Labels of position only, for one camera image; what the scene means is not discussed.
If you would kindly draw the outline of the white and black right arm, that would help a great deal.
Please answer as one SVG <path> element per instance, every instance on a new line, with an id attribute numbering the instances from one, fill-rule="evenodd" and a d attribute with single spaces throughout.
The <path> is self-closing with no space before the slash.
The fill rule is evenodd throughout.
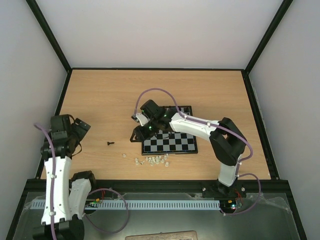
<path id="1" fill-rule="evenodd" d="M 131 118 L 138 123 L 130 141 L 144 142 L 159 131 L 180 132 L 199 137 L 210 142 L 215 157 L 220 161 L 218 191 L 229 196 L 236 189 L 240 158 L 248 144 L 234 122 L 224 117 L 222 120 L 206 120 L 182 112 L 178 106 L 165 109 L 153 100 L 148 100 L 134 110 Z"/>

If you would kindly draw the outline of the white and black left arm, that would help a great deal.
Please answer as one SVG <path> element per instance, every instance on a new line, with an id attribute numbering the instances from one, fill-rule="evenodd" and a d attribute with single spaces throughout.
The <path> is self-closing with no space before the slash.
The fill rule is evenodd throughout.
<path id="1" fill-rule="evenodd" d="M 46 174 L 45 205 L 40 226 L 33 229 L 35 240 L 82 240 L 85 237 L 84 208 L 89 192 L 96 185 L 92 171 L 70 177 L 72 158 L 91 128 L 70 114 L 50 119 L 50 129 L 34 125 L 44 133 L 40 149 Z"/>

